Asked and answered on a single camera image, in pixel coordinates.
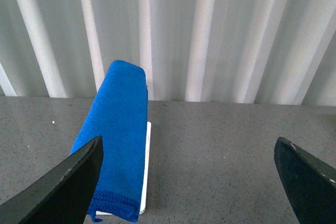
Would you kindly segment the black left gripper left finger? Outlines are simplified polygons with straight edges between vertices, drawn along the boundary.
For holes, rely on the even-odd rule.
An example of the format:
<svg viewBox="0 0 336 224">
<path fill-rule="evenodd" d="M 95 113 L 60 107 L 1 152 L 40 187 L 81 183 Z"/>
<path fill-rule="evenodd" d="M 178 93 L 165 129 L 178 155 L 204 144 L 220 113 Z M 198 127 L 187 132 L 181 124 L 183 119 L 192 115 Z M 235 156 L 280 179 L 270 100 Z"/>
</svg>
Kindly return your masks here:
<svg viewBox="0 0 336 224">
<path fill-rule="evenodd" d="M 1 223 L 83 223 L 102 161 L 98 136 L 1 204 Z"/>
</svg>

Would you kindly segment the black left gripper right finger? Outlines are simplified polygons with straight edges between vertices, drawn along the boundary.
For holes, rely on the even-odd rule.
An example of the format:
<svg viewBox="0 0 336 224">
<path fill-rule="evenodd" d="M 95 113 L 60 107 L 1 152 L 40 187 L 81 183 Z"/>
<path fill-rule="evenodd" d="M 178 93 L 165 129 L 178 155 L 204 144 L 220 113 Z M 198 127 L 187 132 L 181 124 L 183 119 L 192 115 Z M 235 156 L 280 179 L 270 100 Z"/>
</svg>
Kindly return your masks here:
<svg viewBox="0 0 336 224">
<path fill-rule="evenodd" d="M 335 168 L 284 137 L 274 148 L 275 165 L 300 223 L 335 223 Z"/>
</svg>

